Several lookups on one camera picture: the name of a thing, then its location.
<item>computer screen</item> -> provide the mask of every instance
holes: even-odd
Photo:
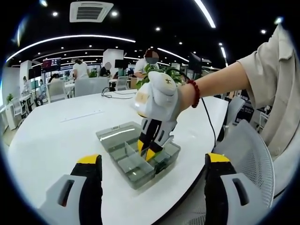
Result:
[[[40,66],[36,66],[28,70],[28,79],[33,79],[42,75],[42,68]]]
[[[43,72],[60,70],[60,60],[61,58],[43,60]]]
[[[188,69],[195,73],[202,74],[202,59],[193,53],[189,54]]]
[[[114,64],[115,68],[126,69],[127,65],[124,60],[116,60]]]

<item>person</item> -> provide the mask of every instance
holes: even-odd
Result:
[[[23,84],[24,84],[23,93],[29,91],[29,82],[28,82],[26,76],[23,77]]]
[[[89,77],[88,65],[85,62],[82,62],[80,59],[75,60],[75,64],[73,66],[73,72],[74,72],[74,80]]]
[[[146,75],[145,67],[148,65],[148,62],[146,61],[146,54],[149,54],[149,52],[153,52],[151,49],[146,50],[144,57],[136,62],[135,65],[135,76],[137,77],[137,81],[142,80]],[[155,63],[155,66],[157,69],[159,69],[159,65]]]
[[[44,99],[46,98],[46,86],[43,83],[43,80],[39,80],[39,98]]]
[[[100,76],[110,76],[111,71],[109,69],[106,69],[105,67],[102,67],[100,70]]]
[[[286,30],[278,25],[251,55],[195,81],[200,97],[247,90],[254,108],[272,106],[261,136],[274,162],[275,195],[293,177],[300,155],[300,63]],[[179,87],[181,111],[195,100],[192,84]]]
[[[54,82],[54,81],[60,81],[60,79],[59,79],[59,74],[53,74],[51,77],[50,77],[50,79],[49,79],[49,83],[50,82]]]

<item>desk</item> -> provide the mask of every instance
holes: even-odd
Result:
[[[120,98],[116,93],[109,94]],[[179,115],[173,141],[181,152],[172,170],[133,190],[95,134],[129,121],[140,124],[142,118],[129,106],[131,101],[101,94],[70,98],[37,107],[25,119],[7,157],[17,184],[33,207],[42,205],[46,190],[62,175],[70,174],[78,159],[92,154],[102,155],[104,225],[150,225],[177,203],[203,168],[204,155],[214,146],[204,106],[200,101],[196,109],[190,107]],[[205,97],[204,101],[217,137],[228,102],[215,97]]]
[[[118,79],[110,79],[109,83],[116,83],[118,81]]]

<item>black cable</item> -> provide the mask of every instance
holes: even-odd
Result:
[[[101,96],[106,97],[106,98],[115,98],[115,99],[131,99],[133,97],[113,97],[112,95],[106,95],[105,93],[109,92],[109,87],[106,87],[102,90]]]
[[[169,72],[169,71],[172,71],[172,70],[179,72],[179,74],[180,74],[181,76],[183,76],[186,80],[188,80],[188,81],[190,80],[190,78],[189,78],[188,76],[186,76],[183,72],[181,72],[180,70],[175,69],[175,68],[168,69],[168,70],[166,71],[166,73],[168,74],[168,72]],[[204,102],[203,98],[201,98],[201,100],[202,100],[202,102],[203,102],[203,105],[204,105],[204,108],[205,108],[205,111],[206,111],[208,120],[209,120],[209,122],[210,122],[211,129],[212,129],[212,131],[214,132],[214,139],[215,139],[215,142],[214,142],[214,148],[215,148],[215,147],[216,147],[216,144],[217,144],[215,129],[214,129],[214,127],[212,126],[212,123],[211,123],[211,120],[210,120],[210,115],[209,115],[209,113],[208,113],[208,110],[207,110],[207,108],[206,108],[206,105],[205,105],[205,102]]]

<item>plastic box compartment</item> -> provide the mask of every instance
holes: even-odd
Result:
[[[180,146],[171,142],[160,154],[147,162],[137,149],[140,133],[141,126],[135,122],[96,132],[118,171],[133,189],[140,188],[175,162],[180,151]]]

